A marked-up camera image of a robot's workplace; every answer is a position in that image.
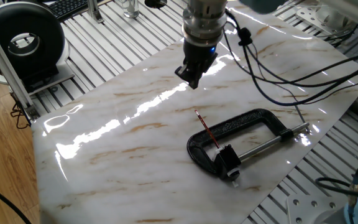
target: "white marble surface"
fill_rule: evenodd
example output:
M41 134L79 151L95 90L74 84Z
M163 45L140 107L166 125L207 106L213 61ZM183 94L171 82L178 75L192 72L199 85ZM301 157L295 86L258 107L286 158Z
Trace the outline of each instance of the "white marble surface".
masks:
M251 30L262 62L282 77L302 77L345 58L273 16L257 15L238 2L228 7ZM227 34L245 64L232 27ZM187 140L203 130L194 109L210 126L254 108L272 111L289 128L301 121L294 107L265 100L225 46L219 45L218 53L197 90L174 74L183 61L182 42L177 42L38 119L32 129L43 218L52 223L241 223L358 96L358 87L351 88L300 106L311 134L247 161L235 189L190 159ZM358 64L347 63L308 83L357 69ZM276 100L293 100L278 87L261 86ZM300 100L318 91L291 90ZM272 137L259 126L220 143L230 142L240 154Z

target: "metal rod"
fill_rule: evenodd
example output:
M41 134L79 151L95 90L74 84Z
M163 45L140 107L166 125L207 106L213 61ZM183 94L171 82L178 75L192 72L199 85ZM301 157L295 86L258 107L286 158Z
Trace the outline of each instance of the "metal rod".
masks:
M98 0L88 0L88 14L98 23L104 22L99 11Z
M13 66L9 59L7 58L5 52L3 51L0 45L0 71L4 75L9 86L11 86L14 94L17 96L17 99L21 102L24 109L33 105L32 100L30 99L29 94L24 88L21 80L17 76L17 73L13 69Z
M302 129L305 129L309 126L309 123L303 123L295 128L292 129L292 132L297 133L299 131L301 131ZM239 159L241 162L244 162L246 159L250 158L251 156L254 156L258 153L260 153L261 151L265 150L266 148L273 146L274 144L278 143L279 141L281 141L281 136L277 136L251 150L249 150L246 153L243 153L239 156Z

